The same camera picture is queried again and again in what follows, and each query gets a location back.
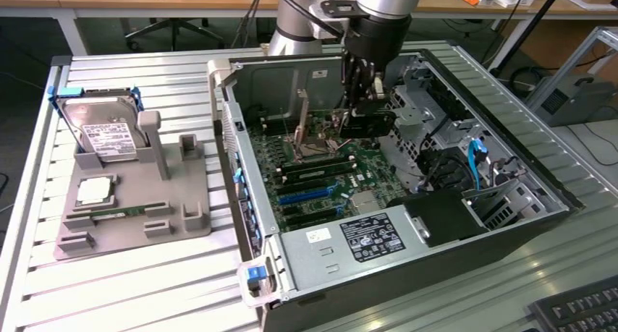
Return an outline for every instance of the black pcie slot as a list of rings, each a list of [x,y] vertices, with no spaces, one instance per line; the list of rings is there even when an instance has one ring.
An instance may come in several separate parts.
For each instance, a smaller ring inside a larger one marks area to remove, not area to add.
[[[317,222],[333,218],[336,216],[336,208],[325,209],[311,214],[303,214],[296,216],[288,216],[285,218],[285,224],[288,226],[299,226],[307,223]]]
[[[301,178],[301,179],[297,179],[292,176],[288,177],[288,180],[285,180],[285,184],[300,184],[301,182],[309,182],[312,180],[317,180],[317,179],[324,179],[324,178],[331,178],[333,176],[340,176],[340,175],[344,175],[344,174],[349,174],[349,173],[353,173],[355,172],[355,169],[353,168],[348,168],[348,169],[341,169],[339,171],[332,171],[329,173],[324,173],[321,175],[316,175],[316,176],[308,176],[305,178]]]
[[[316,180],[313,182],[305,182],[304,184],[285,185],[277,188],[277,195],[285,195],[288,193],[300,192],[308,189],[316,189],[317,187],[327,187],[327,182]]]
[[[273,135],[284,135],[285,133],[293,133],[297,125],[297,119],[285,119],[285,121],[280,119],[267,120],[261,122],[263,133],[268,137]]]
[[[344,157],[328,158],[327,160],[319,160],[316,162],[295,164],[293,166],[283,166],[281,173],[283,175],[285,175],[293,171],[304,171],[305,169],[319,168],[319,167],[329,166],[332,164],[343,163],[348,161],[349,161],[348,156],[344,156]]]

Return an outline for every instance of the metal table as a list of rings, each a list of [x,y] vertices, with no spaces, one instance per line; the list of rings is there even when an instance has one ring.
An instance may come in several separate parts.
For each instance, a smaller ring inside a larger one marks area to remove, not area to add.
[[[618,273],[616,190],[561,139],[532,125],[527,110],[460,48],[441,41],[407,47],[432,50],[588,208],[500,262],[311,331],[523,331],[535,325],[529,302]],[[2,331],[259,330],[236,284],[238,249],[213,143],[205,62],[261,53],[242,49],[88,56],[74,57],[70,66],[52,67],[48,86],[134,84],[145,108],[161,113],[162,141],[174,141],[180,133],[194,133],[204,141],[213,232],[54,261],[74,144],[44,96],[0,257]]]

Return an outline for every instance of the warning label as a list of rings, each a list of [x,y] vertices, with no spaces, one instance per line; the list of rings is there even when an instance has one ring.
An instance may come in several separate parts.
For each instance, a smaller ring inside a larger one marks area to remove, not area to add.
[[[339,225],[357,262],[405,249],[388,216],[381,213]]]
[[[134,153],[134,143],[128,125],[85,124],[81,126],[88,136],[89,144],[98,156],[128,155]]]

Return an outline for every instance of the keyboard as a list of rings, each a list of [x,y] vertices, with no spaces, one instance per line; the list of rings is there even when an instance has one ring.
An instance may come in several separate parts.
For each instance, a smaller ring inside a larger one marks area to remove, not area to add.
[[[618,276],[529,306],[545,332],[618,332]]]

